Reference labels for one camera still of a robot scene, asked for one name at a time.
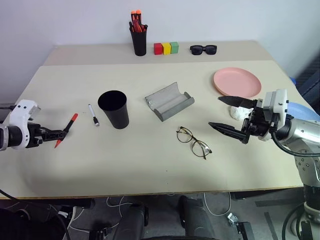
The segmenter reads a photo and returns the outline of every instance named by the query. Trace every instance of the red block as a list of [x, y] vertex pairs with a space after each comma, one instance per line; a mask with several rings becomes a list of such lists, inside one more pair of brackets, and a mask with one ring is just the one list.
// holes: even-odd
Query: red block
[[154, 55], [160, 55], [163, 53], [163, 46], [161, 43], [154, 43], [153, 49], [154, 49]]

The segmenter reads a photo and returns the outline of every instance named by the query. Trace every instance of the green block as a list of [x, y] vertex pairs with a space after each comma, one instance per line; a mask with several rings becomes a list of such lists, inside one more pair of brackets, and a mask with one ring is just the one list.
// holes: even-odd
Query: green block
[[170, 42], [171, 54], [177, 54], [179, 50], [179, 44], [176, 41]]

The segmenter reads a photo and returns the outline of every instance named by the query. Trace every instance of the eyeglass frame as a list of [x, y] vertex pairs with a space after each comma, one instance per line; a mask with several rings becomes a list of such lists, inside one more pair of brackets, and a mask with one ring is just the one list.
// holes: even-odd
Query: eyeglass frame
[[[190, 135], [190, 136], [191, 136], [191, 139], [190, 139], [189, 141], [181, 141], [181, 140], [179, 139], [178, 134], [179, 134], [179, 133], [182, 133], [182, 132], [180, 131], [180, 129], [186, 129], [186, 130], [188, 130], [188, 131], [191, 133], [191, 135]], [[208, 146], [205, 142], [196, 139], [196, 138], [194, 137], [194, 134], [192, 133], [192, 131], [190, 131], [188, 128], [186, 128], [186, 127], [184, 127], [184, 126], [180, 126], [180, 127], [179, 127], [179, 130], [177, 130], [177, 131], [175, 131], [175, 132], [176, 132], [176, 138], [178, 139], [178, 141], [179, 141], [180, 143], [187, 144], [187, 143], [190, 143], [192, 140], [194, 140], [194, 143], [192, 144], [192, 147], [191, 147], [191, 151], [192, 151], [192, 153], [193, 153], [194, 155], [196, 155], [197, 157], [199, 157], [199, 158], [204, 158], [205, 160], [207, 160], [207, 159], [206, 159], [206, 156], [209, 155], [209, 154], [212, 154], [212, 151], [211, 151], [211, 149], [209, 148], [209, 146]], [[202, 150], [202, 152], [203, 152], [203, 156], [198, 156], [197, 154], [195, 154], [195, 152], [193, 151], [193, 148], [194, 148], [194, 146], [195, 146], [195, 144], [196, 144], [197, 142], [203, 143], [204, 145], [206, 145], [206, 146], [208, 147], [208, 149], [209, 149], [209, 152], [208, 152], [207, 154], [205, 154], [204, 149], [201, 147], [201, 150]]]
[[[194, 54], [193, 52], [192, 52], [192, 48], [193, 47], [201, 47], [202, 48], [202, 50], [201, 50], [201, 53], [200, 54]], [[207, 47], [213, 47], [214, 48], [214, 53], [207, 53], [207, 51], [206, 51], [206, 48]], [[192, 55], [201, 55], [203, 52], [205, 52], [206, 54], [208, 54], [208, 55], [215, 55], [216, 53], [217, 53], [217, 45], [206, 45], [206, 46], [202, 46], [202, 45], [192, 45], [192, 46], [190, 46], [190, 51], [191, 51], [191, 54]]]

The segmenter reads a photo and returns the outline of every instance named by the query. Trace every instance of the black cup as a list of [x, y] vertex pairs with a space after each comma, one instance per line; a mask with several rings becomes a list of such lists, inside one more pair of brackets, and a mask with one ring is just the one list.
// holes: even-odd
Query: black cup
[[137, 56], [146, 55], [147, 52], [147, 31], [131, 32], [134, 53]]
[[98, 105], [116, 129], [128, 126], [127, 97], [123, 92], [117, 90], [105, 92], [99, 97]]

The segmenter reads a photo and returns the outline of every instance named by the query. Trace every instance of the table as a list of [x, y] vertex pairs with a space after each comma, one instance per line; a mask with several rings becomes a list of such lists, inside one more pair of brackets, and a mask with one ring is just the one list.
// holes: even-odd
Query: table
[[[310, 107], [289, 77], [254, 41], [217, 42], [216, 55], [193, 56], [180, 43], [175, 55], [133, 55], [131, 44], [59, 46], [53, 50], [19, 99], [42, 108], [34, 122], [63, 129], [79, 116], [66, 139], [22, 150], [0, 152], [1, 189], [20, 198], [67, 198], [204, 191], [249, 191], [300, 187], [294, 157], [272, 141], [251, 137], [248, 144], [224, 136], [208, 125], [221, 122], [240, 129], [228, 106], [217, 99], [214, 72], [243, 68], [260, 79], [266, 92], [286, 88], [288, 98]], [[173, 82], [195, 103], [161, 122], [144, 97]], [[129, 125], [119, 130], [97, 101], [108, 90], [127, 96]], [[100, 127], [93, 124], [92, 104]], [[177, 140], [184, 126], [212, 150], [207, 160]]]

